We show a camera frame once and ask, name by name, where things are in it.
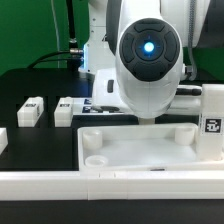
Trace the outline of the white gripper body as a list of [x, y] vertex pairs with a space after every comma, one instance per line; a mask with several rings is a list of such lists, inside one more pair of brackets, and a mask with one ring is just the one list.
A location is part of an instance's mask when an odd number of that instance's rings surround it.
[[135, 116], [198, 115], [201, 104], [201, 88], [180, 85], [173, 98], [162, 98], [161, 90], [154, 97], [138, 96], [136, 103], [121, 95], [115, 69], [99, 70], [95, 76], [92, 105], [96, 110], [122, 112]]

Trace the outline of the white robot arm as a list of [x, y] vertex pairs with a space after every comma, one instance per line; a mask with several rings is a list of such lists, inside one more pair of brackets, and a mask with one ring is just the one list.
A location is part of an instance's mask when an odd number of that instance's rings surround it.
[[87, 0], [90, 37], [80, 70], [94, 109], [143, 119], [197, 115], [201, 88], [183, 50], [224, 47], [224, 0]]

